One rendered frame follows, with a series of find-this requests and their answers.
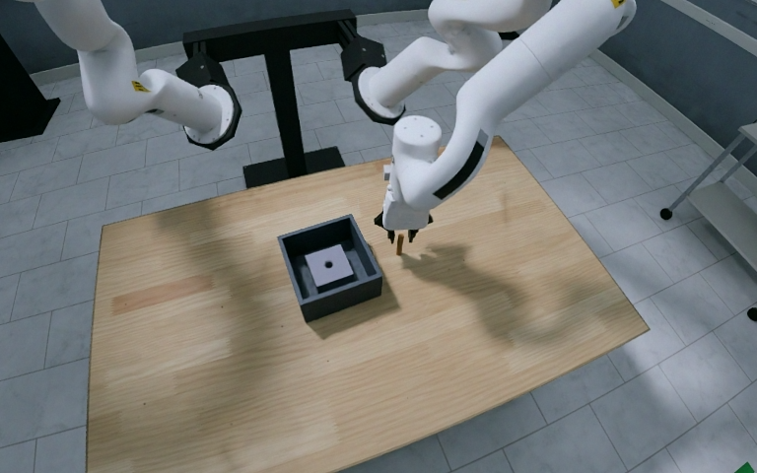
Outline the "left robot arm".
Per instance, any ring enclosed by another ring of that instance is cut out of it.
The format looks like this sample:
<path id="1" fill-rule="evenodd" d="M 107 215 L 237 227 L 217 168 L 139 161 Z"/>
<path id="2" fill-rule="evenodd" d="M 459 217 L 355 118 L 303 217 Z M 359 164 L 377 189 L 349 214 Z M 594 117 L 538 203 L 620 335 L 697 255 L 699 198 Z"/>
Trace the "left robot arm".
<path id="1" fill-rule="evenodd" d="M 455 128 L 439 158 L 434 121 L 410 116 L 395 125 L 391 166 L 383 166 L 394 199 L 416 212 L 448 201 L 483 167 L 498 124 L 623 31 L 637 8 L 635 0 L 561 0 L 547 13 L 551 3 L 434 0 L 429 20 L 446 43 L 420 37 L 386 66 L 362 72 L 365 103 L 391 119 L 439 74 L 479 71 L 457 94 Z M 530 26 L 502 51 L 498 33 Z"/>

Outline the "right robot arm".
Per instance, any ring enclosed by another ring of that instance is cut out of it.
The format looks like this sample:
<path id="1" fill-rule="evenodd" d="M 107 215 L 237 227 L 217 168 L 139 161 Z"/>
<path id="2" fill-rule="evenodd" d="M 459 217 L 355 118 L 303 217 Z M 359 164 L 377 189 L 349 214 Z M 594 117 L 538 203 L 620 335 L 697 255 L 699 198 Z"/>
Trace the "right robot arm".
<path id="1" fill-rule="evenodd" d="M 229 130 L 234 105 L 224 89 L 198 89 L 159 69 L 138 77 L 131 39 L 108 17 L 101 0 L 17 1 L 34 2 L 55 34 L 77 49 L 85 102 L 97 120 L 116 126 L 148 112 L 183 125 L 201 144 L 214 143 Z"/>

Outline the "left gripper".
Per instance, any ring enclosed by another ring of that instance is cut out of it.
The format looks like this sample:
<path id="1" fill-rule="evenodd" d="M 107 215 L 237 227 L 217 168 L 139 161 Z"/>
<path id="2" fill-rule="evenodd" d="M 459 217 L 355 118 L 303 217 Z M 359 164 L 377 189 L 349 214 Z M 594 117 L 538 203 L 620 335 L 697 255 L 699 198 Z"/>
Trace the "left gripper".
<path id="1" fill-rule="evenodd" d="M 433 217 L 427 212 L 416 212 L 392 197 L 390 191 L 386 191 L 382 212 L 374 219 L 374 224 L 387 231 L 387 238 L 394 244 L 394 231 L 407 231 L 408 239 L 412 243 L 419 230 L 432 224 Z M 428 222 L 429 221 L 429 222 Z"/>

